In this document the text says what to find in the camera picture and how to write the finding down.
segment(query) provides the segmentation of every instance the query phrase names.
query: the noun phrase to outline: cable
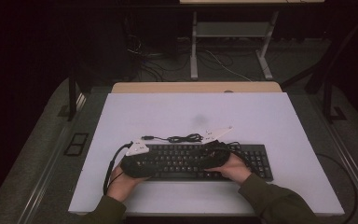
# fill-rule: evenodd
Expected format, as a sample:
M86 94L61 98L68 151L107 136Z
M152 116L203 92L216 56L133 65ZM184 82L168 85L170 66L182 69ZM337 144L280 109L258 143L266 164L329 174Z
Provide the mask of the cable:
M343 165L341 165L338 161L334 160L333 158L327 156L327 155L324 155L322 153L315 153L317 156L321 156L321 157L325 157L327 159L329 159L330 161L333 161L335 164L337 164L339 166L339 168L341 168L344 173L347 175L348 179L351 181L351 185L352 185L352 188L353 188L353 193L354 193L354 205L353 205L353 208L351 210L351 213L350 215L342 222L342 224L346 224L348 223L354 216L354 214L356 213L356 210L357 210L357 206L358 206L358 193L357 193L357 190L356 190L356 185L354 184L353 180L351 179L351 176L349 174L349 172L347 171L347 169L345 169L345 167Z
M238 73L233 72L233 71L229 70L228 68L226 68L226 67L216 58L216 56L214 56L209 50L206 50L206 52L208 52L209 54L211 54L211 55L220 63L220 65L221 65L224 69L228 70L228 72L230 72L230 73L232 73L232 74L234 74L234 75L237 75L237 76L239 76L239 77L243 77L243 78L245 78L246 80L252 82L252 80L251 80L250 78L245 77L245 76L243 76L243 75L241 75L241 74L238 74Z
M115 156L113 157L113 159L110 161L109 167L107 168L107 171L106 171L105 180L103 182L103 195L106 195L107 189L109 188L109 185L113 182L113 180L118 178L118 176L116 176L112 181L109 181L110 175L112 174L113 168L115 166L115 161L118 156L118 153L120 153L120 151L123 150L124 148L126 148L126 147L130 148L131 146L132 146L132 142L119 148L118 151L116 152Z
M293 42L291 41L289 46L287 46L284 50L282 50L281 52L277 53L274 55L273 59L271 59L269 62L267 62L267 66L264 67L261 72L264 72L267 68L269 68L271 66L271 64L277 60L278 58L280 58L282 56L283 53L285 53L288 49L290 49L293 46Z
M152 63L152 64L154 64L154 65L157 66L157 67L151 67L151 66L147 66L147 65L145 65L145 64L142 64L142 66L143 66L144 68L149 69L150 71L148 71L148 72L152 72L154 75L156 75L157 77L159 77L160 80L161 80L161 82L164 82L164 81L176 82L176 81L180 81L180 80L191 81L191 80L188 80L188 79L185 79L185 78L177 78L177 79L172 80L172 79L168 79L168 78L165 78L165 77L164 77L164 71L176 71L176 70L181 70L183 67L186 66L186 64L188 63L189 59L190 59L189 57L186 59L185 64L184 64L181 68L174 69L174 70L165 69L165 68L163 68L162 66L159 66L159 65L156 64L156 63Z
M172 137L168 137L168 138L159 138L159 137L148 136L148 135L142 137L143 140L159 139L159 140L163 140L163 141L168 141L169 143L183 143L183 142L194 143L194 142L200 142L202 140L202 138L203 137L198 133L192 133L186 137L172 136Z
M161 82L164 81L164 78L162 77L162 75L158 71L156 71L154 68L149 67L149 66L144 65L144 64L142 64L142 67L143 67L142 69L144 71L146 71L146 72L150 73L151 75L155 76L156 82L158 82L158 77L159 77L159 80Z
M115 178L113 178L113 180L111 180L110 182L109 182L109 184L107 185L107 187L109 188L110 187L110 185L113 183L113 181L115 181L119 176L121 176L122 174L124 174L124 172L121 172L120 174L118 174Z
M198 50L198 52L208 52L209 54L211 54L210 51L207 50L206 48L200 49L200 50ZM223 63L221 59L216 60L216 57L213 57L213 59L210 60L208 58L203 57L201 54L199 56L202 57L204 60L208 61L209 63L215 63L215 64L217 64L219 66L223 65L225 67L228 67L228 66L231 66L232 64L234 64L234 60L232 59L232 57L230 55L226 54L226 53L215 53L214 55L220 55L220 57L225 56L226 58L228 58L229 62L228 63Z
M145 71L147 74L149 74L151 77L153 77L155 79L156 82L158 82L158 78L155 74L153 74L152 72L146 70L146 69L143 69L141 68L141 76L142 76L142 71Z
M202 54L199 54L197 53L197 60L200 61L205 67L211 69L211 70L214 70L214 71L222 71L222 70L225 70L220 64L216 63L216 62L211 62L210 60L208 60L207 58L205 58L204 56L202 56ZM211 62L211 63L214 63L214 64L217 64L219 65L219 67L211 67L210 65L208 65L205 61L208 61L208 62Z
M241 146L241 144L239 142L231 142L231 143L228 143L227 144L228 146L229 145L238 145L238 146ZM255 168L255 166L246 158L246 156L243 156L241 155L240 153L236 152L236 151L233 151L233 150L230 150L231 153L233 153L234 155L238 156L242 161L243 163L245 163L245 165L249 166L252 170L253 173L255 173L256 175L260 176L260 172Z
M151 64L157 66L157 67L158 67L159 69L161 69L161 70L168 71L168 72L175 72L175 71L180 71L180 70L184 69L184 68L186 67L186 65L187 65L187 63L188 63L189 60L190 60L190 57L187 57L187 58L186 58L186 61L185 61L185 63L184 63L183 65L181 65L181 66L178 67L178 68L172 68L172 69L164 68L164 67L162 67L161 65L159 65L159 64L157 64L157 63L152 63L152 62L150 62L150 61L145 61L145 62L146 62L146 63L151 63Z

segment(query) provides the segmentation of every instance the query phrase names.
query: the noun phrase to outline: keyboard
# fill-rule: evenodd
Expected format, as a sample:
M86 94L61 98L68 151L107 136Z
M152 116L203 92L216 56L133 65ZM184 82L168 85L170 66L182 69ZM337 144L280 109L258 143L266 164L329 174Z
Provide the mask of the keyboard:
M149 181L228 181L219 172L205 172L199 167L191 166L190 161L199 160L206 156L200 154L193 156L192 150L197 150L202 145L148 145L151 151L156 151L157 156L149 159L150 163L163 162L163 166L158 168L158 172L150 177ZM264 145L228 145L231 150L240 153L248 162L246 166L256 175L266 181L272 181L272 171L269 166L269 158Z

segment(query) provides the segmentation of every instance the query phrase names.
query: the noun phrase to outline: sleeve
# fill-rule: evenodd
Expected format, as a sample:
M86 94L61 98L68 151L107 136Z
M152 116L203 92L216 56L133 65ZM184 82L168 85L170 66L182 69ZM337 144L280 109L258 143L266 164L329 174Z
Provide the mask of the sleeve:
M238 190L268 224L321 224L307 203L290 189L269 185L251 174Z
M126 206L108 196L103 196L93 212L87 213L79 224L118 224L121 222Z

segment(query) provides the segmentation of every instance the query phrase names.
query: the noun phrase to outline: person's right hand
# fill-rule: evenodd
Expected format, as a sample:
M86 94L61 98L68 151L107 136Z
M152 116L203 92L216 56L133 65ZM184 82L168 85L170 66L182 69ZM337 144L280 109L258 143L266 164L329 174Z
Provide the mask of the person's right hand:
M224 165L211 169L205 169L205 171L220 172L222 176L231 179L239 185L241 185L251 174L241 158L233 153L230 154L228 161Z

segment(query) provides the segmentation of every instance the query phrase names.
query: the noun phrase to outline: desk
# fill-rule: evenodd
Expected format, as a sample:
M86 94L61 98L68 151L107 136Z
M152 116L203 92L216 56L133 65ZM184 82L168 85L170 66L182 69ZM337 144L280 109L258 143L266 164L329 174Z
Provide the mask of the desk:
M251 3L322 3L324 0L311 1L286 1L286 0L181 0L181 4L251 4ZM191 78L198 79L196 43L197 37L263 37L264 42L255 53L260 64L261 71L266 80L273 79L269 65L266 61L266 52L269 41L275 28L279 12L274 11L269 21L259 22L198 22L197 12L193 14L193 32L191 43L190 72Z
M343 214L296 111L276 83L194 83L189 85L191 93L180 92L174 86L175 83L115 85L106 99L70 212L87 213L95 208L102 196L107 166L122 145L143 135L204 133L232 125L233 131L220 140L264 144L274 184L296 191L317 215ZM266 92L244 92L246 86ZM227 89L242 92L221 92ZM232 182L146 181L125 202L127 215L253 216L252 207L239 197L237 189Z

